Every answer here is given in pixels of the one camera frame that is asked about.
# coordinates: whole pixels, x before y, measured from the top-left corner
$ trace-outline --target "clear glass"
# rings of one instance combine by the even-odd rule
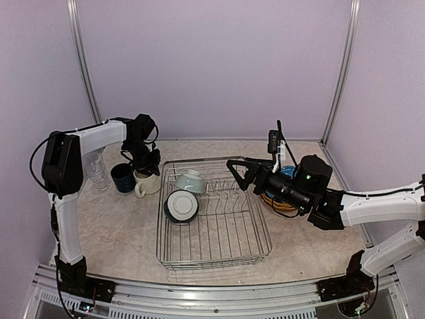
[[[107,189],[111,181],[106,173],[102,155],[96,152],[87,154],[83,157],[83,163],[90,181],[102,191]]]

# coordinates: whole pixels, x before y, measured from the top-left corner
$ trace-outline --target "dish rack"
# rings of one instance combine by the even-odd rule
[[[157,224],[157,258],[168,269],[204,269],[247,265],[261,261],[272,242],[253,186],[242,191],[226,167],[227,160],[243,157],[167,161],[162,170]],[[246,168],[235,166],[243,175]],[[197,217],[176,224],[163,212],[168,195],[177,190],[176,179],[188,169],[201,173],[206,192],[195,195]]]

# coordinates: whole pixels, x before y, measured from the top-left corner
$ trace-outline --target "mug handle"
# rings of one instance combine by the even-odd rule
[[[141,183],[141,181],[139,181],[136,185],[135,185],[135,187],[134,187],[134,191],[135,191],[135,195],[138,197],[138,198],[144,198],[145,197],[145,195],[146,195],[146,192],[145,191],[140,191],[140,188],[141,188],[141,185],[142,185],[142,183]]]

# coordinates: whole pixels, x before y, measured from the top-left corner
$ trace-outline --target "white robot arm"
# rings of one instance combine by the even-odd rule
[[[84,181],[82,156],[122,142],[122,152],[131,154],[131,158],[124,157],[130,160],[133,169],[159,175],[159,150],[155,149],[155,143],[146,142],[154,128],[158,133],[150,116],[140,114],[134,120],[115,118],[81,130],[53,132],[44,141],[47,142],[42,164],[44,185],[40,181],[38,183],[48,191],[52,207],[51,227],[58,243],[55,261],[60,273],[58,285],[61,291],[111,302],[116,284],[86,275],[86,259],[78,236],[76,205]]]
[[[359,193],[359,196],[344,195],[341,219],[345,227],[375,221],[409,220],[397,234],[383,243],[369,248],[361,257],[361,271],[376,276],[382,269],[401,261],[416,251],[425,249],[425,240],[420,236],[419,222],[425,221],[423,184],[413,183],[398,189]],[[399,189],[413,189],[399,192]],[[392,193],[373,197],[375,194]]]
[[[123,142],[127,137],[127,128],[123,122],[111,120],[101,126],[75,132],[72,135],[79,137],[81,156],[84,156],[110,144]],[[83,259],[76,218],[79,193],[77,191],[62,197],[53,193],[48,194],[52,207],[56,208],[57,235],[61,243],[59,259],[70,265],[75,265]]]
[[[234,166],[247,168],[244,177]],[[322,301],[360,294],[375,287],[373,277],[384,268],[425,249],[425,175],[410,185],[363,193],[328,189],[332,167],[317,156],[305,156],[297,165],[294,178],[275,172],[272,161],[246,159],[227,163],[242,190],[255,185],[256,195],[268,192],[275,200],[284,201],[309,214],[308,221],[323,230],[376,221],[414,221],[383,243],[359,251],[351,257],[347,274],[320,280]]]

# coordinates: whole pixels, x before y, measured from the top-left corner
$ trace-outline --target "navy blue mug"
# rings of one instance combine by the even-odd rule
[[[121,163],[111,169],[111,177],[120,193],[129,193],[135,187],[135,179],[131,165]]]

